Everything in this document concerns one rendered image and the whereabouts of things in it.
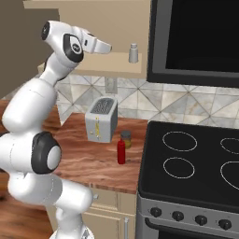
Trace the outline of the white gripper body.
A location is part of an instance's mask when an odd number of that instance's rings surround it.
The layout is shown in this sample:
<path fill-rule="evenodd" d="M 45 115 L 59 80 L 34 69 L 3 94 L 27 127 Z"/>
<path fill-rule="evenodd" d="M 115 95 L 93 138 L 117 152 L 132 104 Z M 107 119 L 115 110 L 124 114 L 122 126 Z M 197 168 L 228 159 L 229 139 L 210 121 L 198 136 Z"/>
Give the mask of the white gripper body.
<path fill-rule="evenodd" d="M 100 53 L 100 54 L 108 54 L 111 50 L 112 50 L 112 46 L 110 44 L 100 39 L 97 39 L 93 52 Z"/>

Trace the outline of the grey shaker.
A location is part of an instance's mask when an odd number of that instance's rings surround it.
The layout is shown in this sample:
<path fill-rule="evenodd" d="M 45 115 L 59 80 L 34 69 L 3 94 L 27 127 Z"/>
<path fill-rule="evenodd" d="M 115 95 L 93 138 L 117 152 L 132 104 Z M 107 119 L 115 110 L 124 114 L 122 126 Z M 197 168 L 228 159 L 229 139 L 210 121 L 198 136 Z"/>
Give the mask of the grey shaker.
<path fill-rule="evenodd" d="M 136 43 L 132 43 L 129 49 L 129 62 L 130 63 L 138 62 L 138 47 Z"/>

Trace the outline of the open cabinet door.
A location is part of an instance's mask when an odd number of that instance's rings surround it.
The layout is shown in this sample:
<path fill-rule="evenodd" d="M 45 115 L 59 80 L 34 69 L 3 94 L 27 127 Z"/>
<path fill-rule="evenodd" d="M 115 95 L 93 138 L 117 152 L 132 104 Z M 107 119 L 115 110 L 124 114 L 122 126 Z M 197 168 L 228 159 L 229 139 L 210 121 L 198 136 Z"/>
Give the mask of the open cabinet door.
<path fill-rule="evenodd" d="M 23 0 L 0 0 L 0 99 L 34 77 L 51 50 L 41 39 L 57 9 L 25 9 Z"/>

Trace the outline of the turmeric jar with dark lid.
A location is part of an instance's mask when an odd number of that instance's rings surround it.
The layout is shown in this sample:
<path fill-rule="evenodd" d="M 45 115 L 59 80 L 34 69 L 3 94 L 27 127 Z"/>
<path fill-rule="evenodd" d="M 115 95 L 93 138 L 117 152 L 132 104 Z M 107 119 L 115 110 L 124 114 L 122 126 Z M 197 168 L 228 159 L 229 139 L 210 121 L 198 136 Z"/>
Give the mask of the turmeric jar with dark lid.
<path fill-rule="evenodd" d="M 122 131 L 120 133 L 120 138 L 124 141 L 126 149 L 131 147 L 132 142 L 131 142 L 131 132 L 130 131 Z"/>

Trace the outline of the red ketchup bottle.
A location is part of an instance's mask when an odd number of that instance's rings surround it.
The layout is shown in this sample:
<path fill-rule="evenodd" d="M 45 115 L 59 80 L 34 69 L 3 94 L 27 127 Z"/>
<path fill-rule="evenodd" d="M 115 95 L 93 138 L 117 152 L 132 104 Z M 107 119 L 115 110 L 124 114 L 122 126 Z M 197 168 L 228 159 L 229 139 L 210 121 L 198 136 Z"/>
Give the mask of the red ketchup bottle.
<path fill-rule="evenodd" d="M 125 142 L 120 139 L 118 142 L 118 164 L 125 163 Z"/>

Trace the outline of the black and silver stove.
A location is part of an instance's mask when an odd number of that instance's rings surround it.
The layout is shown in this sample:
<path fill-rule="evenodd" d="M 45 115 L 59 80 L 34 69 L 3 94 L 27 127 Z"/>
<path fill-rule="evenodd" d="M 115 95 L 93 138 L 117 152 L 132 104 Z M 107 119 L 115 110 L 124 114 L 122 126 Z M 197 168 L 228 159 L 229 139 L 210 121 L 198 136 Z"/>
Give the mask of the black and silver stove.
<path fill-rule="evenodd" d="M 152 207 L 162 211 L 150 214 Z M 174 211 L 184 219 L 172 218 Z M 195 222 L 198 215 L 207 223 Z M 138 179 L 135 239 L 196 239 L 150 229 L 157 225 L 219 236 L 239 235 L 239 130 L 151 121 Z M 232 227 L 221 229 L 228 219 Z"/>

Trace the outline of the black stove knob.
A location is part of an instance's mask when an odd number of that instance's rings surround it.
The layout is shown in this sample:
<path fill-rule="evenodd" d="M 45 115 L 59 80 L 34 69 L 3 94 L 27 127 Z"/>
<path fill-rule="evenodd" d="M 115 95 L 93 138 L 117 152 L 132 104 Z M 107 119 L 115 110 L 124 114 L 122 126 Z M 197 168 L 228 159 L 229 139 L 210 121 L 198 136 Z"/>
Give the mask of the black stove knob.
<path fill-rule="evenodd" d="M 218 222 L 218 225 L 221 229 L 227 231 L 228 229 L 230 229 L 232 227 L 232 223 L 228 220 L 228 219 L 221 219 Z"/>
<path fill-rule="evenodd" d="M 200 226 L 203 226 L 207 223 L 207 217 L 202 216 L 202 215 L 198 215 L 198 216 L 195 217 L 195 222 L 197 224 L 199 224 Z"/>
<path fill-rule="evenodd" d="M 150 209 L 150 214 L 154 217 L 154 218 L 157 218 L 157 217 L 160 217 L 162 215 L 162 211 L 160 208 L 158 207 L 152 207 Z"/>
<path fill-rule="evenodd" d="M 172 214 L 172 218 L 176 221 L 181 221 L 184 219 L 184 214 L 179 211 L 174 211 Z"/>

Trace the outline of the grey toaster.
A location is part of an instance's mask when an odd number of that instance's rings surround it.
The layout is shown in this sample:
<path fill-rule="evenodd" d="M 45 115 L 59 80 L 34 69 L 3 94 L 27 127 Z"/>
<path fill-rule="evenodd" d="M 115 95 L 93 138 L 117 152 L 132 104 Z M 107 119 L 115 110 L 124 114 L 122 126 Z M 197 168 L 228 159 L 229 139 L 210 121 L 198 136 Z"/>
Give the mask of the grey toaster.
<path fill-rule="evenodd" d="M 118 125 L 118 101 L 114 97 L 101 96 L 93 101 L 85 114 L 88 140 L 110 143 Z"/>

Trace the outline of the black microwave oven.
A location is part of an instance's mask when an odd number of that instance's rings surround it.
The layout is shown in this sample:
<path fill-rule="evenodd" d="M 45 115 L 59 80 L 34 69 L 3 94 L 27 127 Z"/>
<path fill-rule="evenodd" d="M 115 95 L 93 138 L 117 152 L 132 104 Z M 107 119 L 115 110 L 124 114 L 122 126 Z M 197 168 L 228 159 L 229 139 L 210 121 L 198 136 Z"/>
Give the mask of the black microwave oven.
<path fill-rule="evenodd" d="M 239 89 L 239 0 L 151 0 L 147 81 Z"/>

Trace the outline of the beige drawer front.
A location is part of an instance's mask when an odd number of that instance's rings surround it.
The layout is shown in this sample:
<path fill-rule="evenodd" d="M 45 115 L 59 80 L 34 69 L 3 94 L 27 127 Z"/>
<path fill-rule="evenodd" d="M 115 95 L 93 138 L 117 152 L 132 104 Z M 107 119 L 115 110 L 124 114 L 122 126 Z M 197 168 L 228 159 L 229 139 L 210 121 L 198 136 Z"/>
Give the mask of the beige drawer front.
<path fill-rule="evenodd" d="M 119 212 L 119 197 L 115 191 L 92 189 L 92 192 L 99 195 L 97 200 L 93 200 L 92 207 Z"/>

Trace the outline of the beige cupboard door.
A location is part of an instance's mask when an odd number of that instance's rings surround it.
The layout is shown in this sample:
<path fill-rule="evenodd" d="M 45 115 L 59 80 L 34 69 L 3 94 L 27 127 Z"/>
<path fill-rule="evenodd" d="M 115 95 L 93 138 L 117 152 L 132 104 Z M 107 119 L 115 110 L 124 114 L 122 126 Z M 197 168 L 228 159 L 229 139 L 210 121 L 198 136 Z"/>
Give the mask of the beige cupboard door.
<path fill-rule="evenodd" d="M 84 213 L 82 217 L 84 223 L 93 233 L 94 239 L 122 239 L 121 217 L 95 213 Z"/>

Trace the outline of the black oven door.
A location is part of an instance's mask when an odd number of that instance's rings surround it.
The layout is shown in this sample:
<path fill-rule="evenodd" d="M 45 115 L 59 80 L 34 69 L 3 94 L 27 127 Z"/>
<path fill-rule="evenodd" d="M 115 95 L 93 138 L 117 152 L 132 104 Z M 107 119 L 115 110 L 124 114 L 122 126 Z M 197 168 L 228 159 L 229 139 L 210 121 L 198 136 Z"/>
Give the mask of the black oven door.
<path fill-rule="evenodd" d="M 196 238 L 196 239 L 239 239 L 239 235 L 235 236 L 219 236 L 219 235 L 213 235 L 209 233 L 203 233 L 203 232 L 194 232 L 189 230 L 183 230 L 183 229 L 177 229 L 173 227 L 167 227 L 162 225 L 157 225 L 152 223 L 149 218 L 145 218 L 146 225 L 153 230 L 157 230 L 159 232 L 167 232 L 171 234 L 176 234 L 180 236 L 188 236 L 190 238 Z"/>

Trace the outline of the beige open wall cabinet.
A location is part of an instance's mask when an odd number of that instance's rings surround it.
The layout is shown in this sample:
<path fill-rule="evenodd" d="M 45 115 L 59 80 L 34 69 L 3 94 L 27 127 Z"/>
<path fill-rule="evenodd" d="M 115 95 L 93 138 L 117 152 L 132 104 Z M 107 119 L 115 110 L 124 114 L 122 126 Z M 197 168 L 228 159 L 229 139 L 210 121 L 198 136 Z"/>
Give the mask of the beige open wall cabinet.
<path fill-rule="evenodd" d="M 147 74 L 150 0 L 25 0 L 26 8 L 57 9 L 60 20 L 83 27 L 112 45 L 108 54 L 85 55 L 82 76 L 144 78 Z M 129 62 L 132 43 L 138 62 Z"/>

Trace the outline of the grey wall socket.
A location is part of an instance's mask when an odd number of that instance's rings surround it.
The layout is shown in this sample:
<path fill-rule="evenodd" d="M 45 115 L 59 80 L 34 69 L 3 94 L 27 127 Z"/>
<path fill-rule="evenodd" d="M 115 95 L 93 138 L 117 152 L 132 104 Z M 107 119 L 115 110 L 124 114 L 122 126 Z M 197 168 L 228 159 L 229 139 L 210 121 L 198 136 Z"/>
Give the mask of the grey wall socket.
<path fill-rule="evenodd" d="M 105 78 L 105 92 L 106 93 L 118 93 L 118 82 L 115 77 Z"/>

